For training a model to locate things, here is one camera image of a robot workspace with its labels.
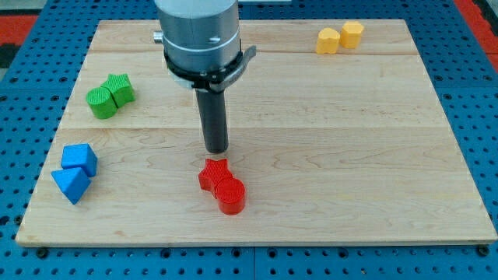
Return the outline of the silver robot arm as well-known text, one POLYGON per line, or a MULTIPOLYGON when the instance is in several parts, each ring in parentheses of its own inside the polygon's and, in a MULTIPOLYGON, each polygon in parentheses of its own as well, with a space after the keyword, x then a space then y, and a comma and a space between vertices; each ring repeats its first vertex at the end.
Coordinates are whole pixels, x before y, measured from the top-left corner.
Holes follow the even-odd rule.
POLYGON ((228 149, 224 91, 244 73, 257 48, 242 49, 237 0, 155 0, 163 55, 177 83, 194 89, 205 147, 228 149))

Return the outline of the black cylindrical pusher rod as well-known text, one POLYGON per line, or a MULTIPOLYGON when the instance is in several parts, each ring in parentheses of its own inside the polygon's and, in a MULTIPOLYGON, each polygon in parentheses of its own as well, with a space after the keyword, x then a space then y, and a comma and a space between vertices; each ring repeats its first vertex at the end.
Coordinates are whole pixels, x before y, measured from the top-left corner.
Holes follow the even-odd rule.
POLYGON ((229 141, 224 92, 196 89, 195 93, 207 151, 225 152, 229 141))

